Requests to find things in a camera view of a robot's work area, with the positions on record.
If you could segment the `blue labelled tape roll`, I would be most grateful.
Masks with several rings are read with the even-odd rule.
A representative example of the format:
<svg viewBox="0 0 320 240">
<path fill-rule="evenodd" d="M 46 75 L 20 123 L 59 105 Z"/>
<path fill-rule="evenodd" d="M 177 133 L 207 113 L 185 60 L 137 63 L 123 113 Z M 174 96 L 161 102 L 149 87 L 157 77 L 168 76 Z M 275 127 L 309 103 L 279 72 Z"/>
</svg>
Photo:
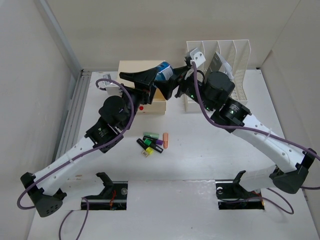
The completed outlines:
<svg viewBox="0 0 320 240">
<path fill-rule="evenodd" d="M 172 66 L 166 62 L 163 61 L 159 65 L 156 66 L 157 73 L 154 78 L 153 85 L 158 88 L 159 84 L 167 84 L 170 80 L 170 78 L 174 74 L 174 70 Z"/>
</svg>

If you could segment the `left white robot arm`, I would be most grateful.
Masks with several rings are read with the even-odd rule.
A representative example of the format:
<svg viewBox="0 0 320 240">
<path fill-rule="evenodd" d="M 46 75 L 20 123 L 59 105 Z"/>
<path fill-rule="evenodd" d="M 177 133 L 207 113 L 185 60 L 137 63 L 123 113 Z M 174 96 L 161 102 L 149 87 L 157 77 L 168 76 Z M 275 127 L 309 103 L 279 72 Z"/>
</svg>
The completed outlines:
<svg viewBox="0 0 320 240">
<path fill-rule="evenodd" d="M 100 78 L 96 87 L 105 91 L 104 83 L 109 82 L 120 88 L 121 95 L 111 95 L 99 109 L 97 122 L 64 155 L 44 169 L 26 172 L 20 178 L 33 208 L 40 217 L 55 213 L 62 205 L 67 193 L 62 189 L 66 181 L 75 175 L 89 161 L 111 150 L 130 129 L 138 108 L 152 101 L 158 68 L 153 67 L 139 72 L 120 72 L 119 77 L 134 84 L 133 87 L 109 79 Z"/>
</svg>

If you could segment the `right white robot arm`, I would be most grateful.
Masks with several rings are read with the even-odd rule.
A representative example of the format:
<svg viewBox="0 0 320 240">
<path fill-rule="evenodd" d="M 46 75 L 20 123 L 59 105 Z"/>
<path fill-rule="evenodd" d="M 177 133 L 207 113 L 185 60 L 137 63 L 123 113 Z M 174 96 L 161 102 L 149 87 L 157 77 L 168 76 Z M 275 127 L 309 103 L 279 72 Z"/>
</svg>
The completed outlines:
<svg viewBox="0 0 320 240">
<path fill-rule="evenodd" d="M 210 124 L 248 142 L 274 163 L 261 170 L 239 172 L 231 183 L 232 193 L 243 197 L 254 190 L 278 188 L 295 194 L 304 188 L 309 168 L 319 158 L 317 153 L 279 137 L 246 106 L 231 98 L 235 84 L 225 73 L 211 72 L 203 81 L 197 79 L 198 74 L 192 67 L 180 67 L 160 73 L 154 84 L 166 99 L 177 89 L 176 98 L 185 94 L 199 104 L 202 113 L 213 112 L 207 117 Z"/>
</svg>

